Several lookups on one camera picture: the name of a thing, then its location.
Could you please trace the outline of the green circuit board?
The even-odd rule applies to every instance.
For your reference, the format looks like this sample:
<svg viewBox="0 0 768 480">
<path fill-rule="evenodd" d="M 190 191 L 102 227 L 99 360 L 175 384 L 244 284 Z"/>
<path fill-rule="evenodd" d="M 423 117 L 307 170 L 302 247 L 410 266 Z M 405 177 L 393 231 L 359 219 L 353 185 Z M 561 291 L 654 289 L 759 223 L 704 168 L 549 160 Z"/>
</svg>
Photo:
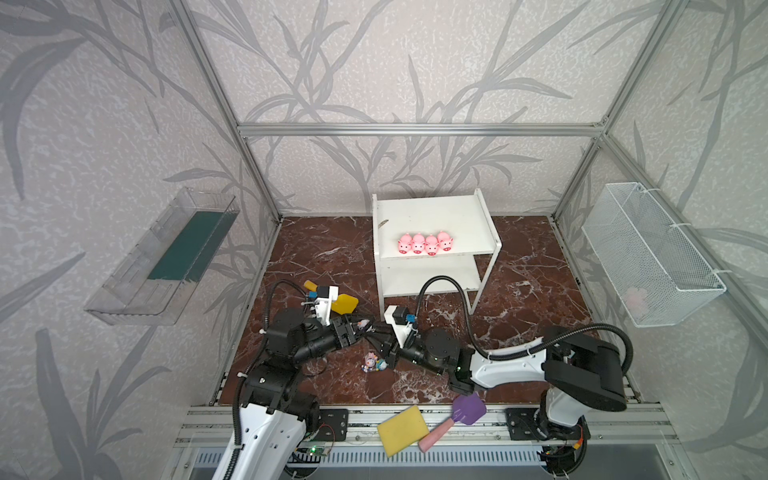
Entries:
<svg viewBox="0 0 768 480">
<path fill-rule="evenodd" d="M 319 463 L 332 452 L 330 444 L 299 446 L 292 452 L 292 458 L 302 463 Z"/>
</svg>

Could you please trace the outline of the purple pink toy shovel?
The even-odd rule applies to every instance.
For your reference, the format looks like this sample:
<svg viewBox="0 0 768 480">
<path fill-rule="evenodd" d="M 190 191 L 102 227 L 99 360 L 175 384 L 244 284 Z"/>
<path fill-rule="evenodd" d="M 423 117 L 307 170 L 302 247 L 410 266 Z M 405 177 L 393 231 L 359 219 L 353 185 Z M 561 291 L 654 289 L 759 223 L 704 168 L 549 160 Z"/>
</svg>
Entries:
<svg viewBox="0 0 768 480">
<path fill-rule="evenodd" d="M 429 451 L 453 426 L 463 424 L 471 426 L 487 412 L 484 401 L 477 393 L 460 395 L 453 400 L 451 416 L 432 429 L 418 442 L 421 452 Z"/>
</svg>

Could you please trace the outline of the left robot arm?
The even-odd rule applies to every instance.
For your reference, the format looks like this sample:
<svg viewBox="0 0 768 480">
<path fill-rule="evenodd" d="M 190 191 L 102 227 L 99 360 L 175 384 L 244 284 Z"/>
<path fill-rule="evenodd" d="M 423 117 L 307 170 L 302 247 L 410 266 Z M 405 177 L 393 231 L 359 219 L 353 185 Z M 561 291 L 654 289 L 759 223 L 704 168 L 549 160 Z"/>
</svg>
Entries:
<svg viewBox="0 0 768 480">
<path fill-rule="evenodd" d="M 233 434 L 216 479 L 278 479 L 306 436 L 321 428 L 317 397 L 299 390 L 304 365 L 355 345 L 376 320 L 334 314 L 332 291 L 320 287 L 312 297 L 289 279 L 270 287 L 259 350 L 237 374 Z"/>
</svg>

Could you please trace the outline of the clear plastic wall bin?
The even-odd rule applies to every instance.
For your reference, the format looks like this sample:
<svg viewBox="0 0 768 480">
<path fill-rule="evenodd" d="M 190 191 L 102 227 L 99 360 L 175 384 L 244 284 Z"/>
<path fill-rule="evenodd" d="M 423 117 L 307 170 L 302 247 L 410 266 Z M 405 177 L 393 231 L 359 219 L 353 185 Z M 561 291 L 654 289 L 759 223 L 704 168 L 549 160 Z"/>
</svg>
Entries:
<svg viewBox="0 0 768 480">
<path fill-rule="evenodd" d="M 111 326 L 177 323 L 239 213 L 233 194 L 180 189 L 84 310 Z"/>
</svg>

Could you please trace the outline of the yellow toy shovel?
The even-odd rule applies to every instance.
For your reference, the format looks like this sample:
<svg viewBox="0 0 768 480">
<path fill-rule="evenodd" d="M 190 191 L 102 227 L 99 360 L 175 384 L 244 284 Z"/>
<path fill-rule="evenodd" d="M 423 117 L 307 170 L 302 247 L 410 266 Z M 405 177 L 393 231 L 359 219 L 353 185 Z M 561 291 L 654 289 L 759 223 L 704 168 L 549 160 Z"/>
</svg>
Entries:
<svg viewBox="0 0 768 480">
<path fill-rule="evenodd" d="M 339 298 L 333 303 L 332 312 L 339 315 L 351 314 L 359 304 L 359 299 L 349 294 L 340 293 Z"/>
</svg>

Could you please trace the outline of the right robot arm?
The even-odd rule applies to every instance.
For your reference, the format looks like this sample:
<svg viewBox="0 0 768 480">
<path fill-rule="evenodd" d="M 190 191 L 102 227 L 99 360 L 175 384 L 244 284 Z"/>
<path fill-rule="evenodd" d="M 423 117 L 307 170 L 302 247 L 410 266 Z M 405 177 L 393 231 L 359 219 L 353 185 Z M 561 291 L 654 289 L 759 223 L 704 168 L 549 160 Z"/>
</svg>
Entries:
<svg viewBox="0 0 768 480">
<path fill-rule="evenodd" d="M 365 322 L 361 334 L 388 366 L 404 360 L 444 376 L 462 397 L 513 383 L 547 384 L 537 417 L 542 429 L 573 428 L 591 410 L 622 412 L 627 407 L 623 378 L 634 347 L 614 325 L 555 326 L 528 343 L 487 350 L 472 331 L 468 345 L 444 329 L 419 331 L 420 314 L 390 306 L 383 321 Z"/>
</svg>

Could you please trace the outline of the white two-tier shelf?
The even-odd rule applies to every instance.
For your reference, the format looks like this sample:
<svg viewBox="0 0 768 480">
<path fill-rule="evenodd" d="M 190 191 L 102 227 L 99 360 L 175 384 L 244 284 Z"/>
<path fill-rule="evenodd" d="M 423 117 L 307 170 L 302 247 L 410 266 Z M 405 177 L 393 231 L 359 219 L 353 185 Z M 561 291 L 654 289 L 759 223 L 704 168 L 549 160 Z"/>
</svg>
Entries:
<svg viewBox="0 0 768 480">
<path fill-rule="evenodd" d="M 445 275 L 426 293 L 460 287 L 474 312 L 501 251 L 484 195 L 380 200 L 372 197 L 373 255 L 379 309 L 385 300 L 416 296 L 432 277 Z"/>
</svg>

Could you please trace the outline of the pink hooded Doraemon figure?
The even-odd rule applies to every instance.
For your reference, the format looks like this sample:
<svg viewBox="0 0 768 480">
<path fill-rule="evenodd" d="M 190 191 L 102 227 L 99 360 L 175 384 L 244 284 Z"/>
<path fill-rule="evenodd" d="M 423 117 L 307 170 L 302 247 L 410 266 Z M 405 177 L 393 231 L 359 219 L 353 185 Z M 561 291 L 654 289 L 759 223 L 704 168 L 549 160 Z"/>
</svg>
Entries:
<svg viewBox="0 0 768 480">
<path fill-rule="evenodd" d="M 380 359 L 374 352 L 368 352 L 364 357 L 362 365 L 362 371 L 365 373 L 371 373 L 379 371 Z"/>
</svg>

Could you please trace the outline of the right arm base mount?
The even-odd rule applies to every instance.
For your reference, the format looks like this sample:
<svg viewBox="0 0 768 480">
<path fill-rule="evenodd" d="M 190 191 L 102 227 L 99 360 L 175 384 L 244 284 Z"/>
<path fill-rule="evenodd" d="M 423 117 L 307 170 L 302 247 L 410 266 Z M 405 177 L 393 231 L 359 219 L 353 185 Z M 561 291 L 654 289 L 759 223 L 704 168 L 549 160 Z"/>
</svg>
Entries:
<svg viewBox="0 0 768 480">
<path fill-rule="evenodd" d="M 510 407 L 504 410 L 506 428 L 511 440 L 539 442 L 572 442 L 589 440 L 591 433 L 582 416 L 573 427 L 544 422 L 539 418 L 539 409 L 533 407 Z"/>
</svg>

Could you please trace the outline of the yellow sponge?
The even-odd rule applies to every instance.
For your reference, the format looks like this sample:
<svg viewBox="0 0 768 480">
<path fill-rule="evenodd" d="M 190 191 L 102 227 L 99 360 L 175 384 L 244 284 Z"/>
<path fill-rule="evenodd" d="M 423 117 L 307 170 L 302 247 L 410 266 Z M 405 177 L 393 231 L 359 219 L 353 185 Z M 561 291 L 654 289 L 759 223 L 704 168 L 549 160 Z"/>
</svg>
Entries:
<svg viewBox="0 0 768 480">
<path fill-rule="evenodd" d="M 377 432 L 386 455 L 393 457 L 427 436 L 429 428 L 419 407 L 413 405 L 380 423 Z"/>
</svg>

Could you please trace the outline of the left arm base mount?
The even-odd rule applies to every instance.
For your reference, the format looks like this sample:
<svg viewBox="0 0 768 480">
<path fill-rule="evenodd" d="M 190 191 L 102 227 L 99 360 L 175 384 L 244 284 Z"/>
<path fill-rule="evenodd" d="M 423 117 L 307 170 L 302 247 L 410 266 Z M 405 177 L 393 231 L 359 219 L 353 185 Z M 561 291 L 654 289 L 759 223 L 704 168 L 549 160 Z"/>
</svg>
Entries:
<svg viewBox="0 0 768 480">
<path fill-rule="evenodd" d="M 306 419 L 305 440 L 321 442 L 345 441 L 350 411 L 346 408 L 320 408 L 310 412 Z"/>
</svg>

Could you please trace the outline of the pink toy in basket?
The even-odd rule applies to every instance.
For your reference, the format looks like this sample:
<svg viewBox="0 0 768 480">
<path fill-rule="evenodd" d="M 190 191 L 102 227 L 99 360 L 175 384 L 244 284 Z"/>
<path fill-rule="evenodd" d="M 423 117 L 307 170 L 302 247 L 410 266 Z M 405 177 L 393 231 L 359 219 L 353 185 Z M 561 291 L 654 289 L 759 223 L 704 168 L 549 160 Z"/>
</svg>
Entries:
<svg viewBox="0 0 768 480">
<path fill-rule="evenodd" d="M 644 288 L 629 287 L 623 294 L 624 305 L 634 319 L 643 318 L 650 311 L 649 293 Z"/>
</svg>

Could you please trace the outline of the pink pig toy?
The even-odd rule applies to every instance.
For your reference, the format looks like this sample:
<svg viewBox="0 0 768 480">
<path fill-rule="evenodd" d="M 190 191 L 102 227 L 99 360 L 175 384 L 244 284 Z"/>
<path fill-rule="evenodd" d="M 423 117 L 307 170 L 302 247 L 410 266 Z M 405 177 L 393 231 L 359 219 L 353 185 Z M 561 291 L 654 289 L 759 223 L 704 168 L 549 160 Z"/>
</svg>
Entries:
<svg viewBox="0 0 768 480">
<path fill-rule="evenodd" d="M 454 239 L 447 232 L 444 232 L 444 231 L 439 232 L 437 236 L 437 240 L 438 240 L 438 247 L 441 251 L 448 252 L 452 250 Z"/>
<path fill-rule="evenodd" d="M 413 248 L 413 239 L 410 234 L 402 235 L 397 242 L 397 250 L 400 254 L 406 255 Z"/>
<path fill-rule="evenodd" d="M 428 256 L 436 256 L 437 253 L 439 252 L 439 250 L 440 250 L 440 247 L 439 247 L 438 239 L 434 235 L 429 235 L 426 238 L 426 244 L 425 244 L 424 252 Z"/>
<path fill-rule="evenodd" d="M 426 239 L 422 234 L 416 234 L 412 237 L 411 251 L 414 254 L 421 254 L 425 250 Z"/>
</svg>

